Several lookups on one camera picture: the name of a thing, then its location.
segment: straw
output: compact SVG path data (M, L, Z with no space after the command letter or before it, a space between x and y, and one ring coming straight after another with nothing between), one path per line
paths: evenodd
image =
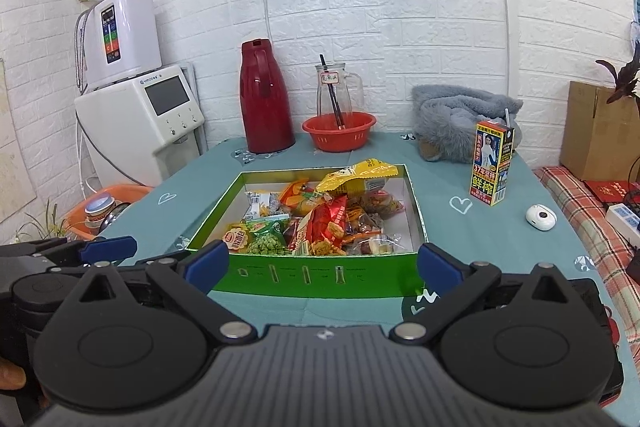
M329 68L326 66L326 62L324 61L324 55L320 54L320 62L322 62L322 66L326 72L329 71ZM331 105L334 108L335 115L335 123L338 126L338 129L344 129L344 120L342 119L342 112L340 111L340 105L338 105L338 99L335 97L335 88L334 84L327 84L329 88L329 97L331 98Z

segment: power strip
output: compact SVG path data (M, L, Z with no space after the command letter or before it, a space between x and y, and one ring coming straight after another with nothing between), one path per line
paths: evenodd
M606 219L632 247L640 248L640 218L626 204L612 204L607 210Z

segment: table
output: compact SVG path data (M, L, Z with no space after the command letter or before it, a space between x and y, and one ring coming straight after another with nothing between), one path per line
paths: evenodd
M404 164L409 171L429 240L464 263L491 261L505 273L528 273L539 261L556 264L568 279L590 277L600 290L602 301L615 307L596 270L581 271L578 257L586 252L574 230L551 195L515 155L509 173L506 198L489 207L468 195L471 167L449 162L425 162L415 141L399 134L372 133L363 148L350 153L315 150L308 135L298 135L296 144L282 153L243 165L234 157L246 147L243 139L229 139L194 160L134 204L103 235L132 235L137 254L124 262L147 259L175 250L176 239L189 235L208 214L224 190L241 171L287 168L344 167L366 158ZM525 221L532 204L549 206L558 223L540 232ZM258 331L270 323L294 325L380 324L385 331L402 321L402 298L386 299L297 299L240 295L212 291L209 296L254 324ZM422 298L419 308L426 304ZM626 343L620 340L619 357L625 384L621 396L606 410L623 425L640 423L640 383ZM590 361L584 361L589 370Z

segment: red booklet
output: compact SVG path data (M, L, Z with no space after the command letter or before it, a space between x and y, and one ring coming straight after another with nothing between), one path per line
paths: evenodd
M638 188L638 184L630 184L626 181L584 182L584 184L589 187L589 190L593 192L596 198L598 198L602 203L609 204L622 203L625 200L625 194L630 188Z

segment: plaid cloth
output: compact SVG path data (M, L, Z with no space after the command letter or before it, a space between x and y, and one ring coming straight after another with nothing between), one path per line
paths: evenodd
M640 375L640 286L626 273L633 257L626 240L607 222L602 203L564 167L534 171L574 227L624 321L626 338Z

